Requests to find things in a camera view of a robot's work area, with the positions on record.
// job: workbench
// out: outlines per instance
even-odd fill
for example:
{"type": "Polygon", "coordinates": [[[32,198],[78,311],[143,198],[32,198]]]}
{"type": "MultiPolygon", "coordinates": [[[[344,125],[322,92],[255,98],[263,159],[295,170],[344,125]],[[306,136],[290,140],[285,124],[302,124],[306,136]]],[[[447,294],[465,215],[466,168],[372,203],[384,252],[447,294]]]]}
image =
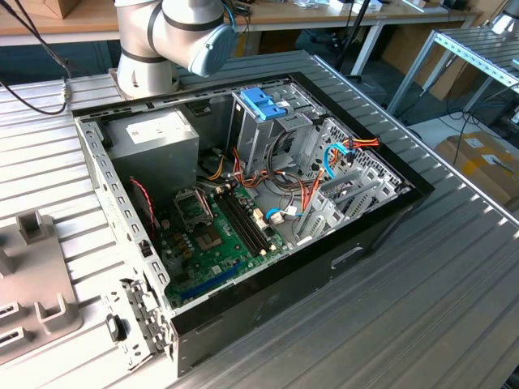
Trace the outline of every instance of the workbench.
{"type": "MultiPolygon", "coordinates": [[[[244,31],[246,28],[248,32],[262,32],[345,27],[349,14],[348,11],[338,12],[329,6],[305,9],[292,2],[274,3],[260,0],[252,4],[251,9],[251,24],[248,28],[246,20],[241,16],[237,17],[238,31],[244,31]]],[[[462,21],[462,27],[467,28],[479,15],[481,15],[479,11],[455,10],[444,14],[425,14],[407,6],[400,0],[393,0],[392,3],[384,5],[380,12],[367,13],[364,16],[361,25],[369,26],[370,31],[351,74],[360,75],[362,73],[382,28],[386,25],[462,21]]],[[[356,18],[356,14],[352,13],[350,26],[353,26],[356,18]]],[[[117,15],[112,0],[82,0],[64,20],[42,16],[33,16],[32,19],[48,43],[119,39],[117,15]]],[[[0,46],[34,45],[36,43],[36,39],[29,35],[18,21],[0,10],[0,46]]]]}
{"type": "MultiPolygon", "coordinates": [[[[374,254],[211,357],[176,388],[497,388],[519,361],[519,222],[320,58],[230,60],[188,88],[300,71],[422,174],[435,191],[374,254]]],[[[73,108],[120,100],[108,75],[74,79],[73,108]]],[[[15,87],[59,105],[61,81],[15,87]]],[[[127,267],[93,193],[70,111],[43,117],[0,90],[0,225],[39,209],[58,229],[84,325],[0,368],[16,387],[166,387],[170,362],[133,374],[100,293],[127,267]]]]}

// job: expansion slot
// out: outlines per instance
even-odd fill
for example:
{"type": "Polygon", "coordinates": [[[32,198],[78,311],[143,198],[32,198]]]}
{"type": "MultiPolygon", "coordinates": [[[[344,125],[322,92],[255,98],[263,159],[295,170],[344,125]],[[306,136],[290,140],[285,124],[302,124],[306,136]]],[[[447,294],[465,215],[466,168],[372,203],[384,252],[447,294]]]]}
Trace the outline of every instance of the expansion slot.
{"type": "Polygon", "coordinates": [[[187,290],[184,293],[180,293],[180,297],[183,300],[186,300],[188,298],[196,297],[200,294],[206,293],[210,288],[222,283],[225,280],[228,280],[229,278],[232,278],[234,274],[236,274],[236,271],[238,271],[242,265],[243,262],[237,263],[230,269],[222,272],[218,276],[213,277],[211,280],[207,280],[202,284],[196,285],[194,288],[187,290]]]}

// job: metal rack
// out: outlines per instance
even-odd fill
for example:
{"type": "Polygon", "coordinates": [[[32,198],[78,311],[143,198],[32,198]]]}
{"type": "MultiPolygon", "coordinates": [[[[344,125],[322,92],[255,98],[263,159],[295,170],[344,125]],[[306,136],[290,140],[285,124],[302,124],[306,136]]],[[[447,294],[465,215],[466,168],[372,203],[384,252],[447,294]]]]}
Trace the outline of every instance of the metal rack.
{"type": "MultiPolygon", "coordinates": [[[[519,360],[519,222],[324,61],[304,52],[235,58],[189,87],[301,71],[434,184],[368,259],[210,358],[177,388],[500,387],[519,360]]],[[[74,106],[119,100],[107,75],[73,81],[74,106]]],[[[16,87],[59,103],[61,83],[16,87]]],[[[127,373],[99,295],[127,266],[99,208],[69,113],[45,118],[0,90],[0,224],[40,209],[56,224],[84,325],[2,367],[20,387],[167,387],[158,357],[127,373]]]]}
{"type": "Polygon", "coordinates": [[[441,75],[447,62],[458,56],[489,76],[473,95],[465,110],[469,110],[476,103],[492,80],[519,92],[519,70],[512,66],[512,60],[519,58],[519,34],[514,38],[506,39],[488,28],[481,27],[433,31],[389,104],[389,113],[393,114],[397,111],[434,44],[442,45],[447,52],[424,84],[424,90],[427,90],[441,75]]]}

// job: blue plastic clip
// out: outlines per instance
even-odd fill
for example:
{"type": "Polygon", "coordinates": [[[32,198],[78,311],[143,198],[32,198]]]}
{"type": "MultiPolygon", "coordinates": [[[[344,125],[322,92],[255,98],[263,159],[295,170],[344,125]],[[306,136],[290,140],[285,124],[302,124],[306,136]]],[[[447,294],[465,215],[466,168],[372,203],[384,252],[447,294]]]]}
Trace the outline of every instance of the blue plastic clip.
{"type": "Polygon", "coordinates": [[[286,115],[286,110],[278,107],[270,96],[259,88],[245,89],[240,93],[240,97],[245,100],[261,120],[275,119],[286,115]]]}

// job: green circuit board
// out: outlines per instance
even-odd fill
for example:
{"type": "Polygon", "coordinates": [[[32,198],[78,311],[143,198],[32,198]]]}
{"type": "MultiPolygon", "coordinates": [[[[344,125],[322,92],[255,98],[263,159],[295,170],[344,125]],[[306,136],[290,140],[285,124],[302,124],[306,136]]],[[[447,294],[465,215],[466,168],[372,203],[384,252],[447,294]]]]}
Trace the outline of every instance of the green circuit board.
{"type": "MultiPolygon", "coordinates": [[[[287,250],[278,233],[270,229],[270,233],[264,233],[258,229],[268,242],[268,250],[262,254],[252,253],[214,196],[205,196],[214,216],[212,224],[198,224],[192,231],[186,230],[175,206],[162,208],[157,213],[159,221],[169,221],[169,228],[161,230],[160,243],[157,243],[160,249],[157,248],[157,251],[171,279],[165,294],[173,306],[182,306],[226,281],[279,257],[287,250]]],[[[251,213],[256,205],[245,189],[234,189],[232,196],[247,212],[247,217],[254,220],[251,213]]]]}

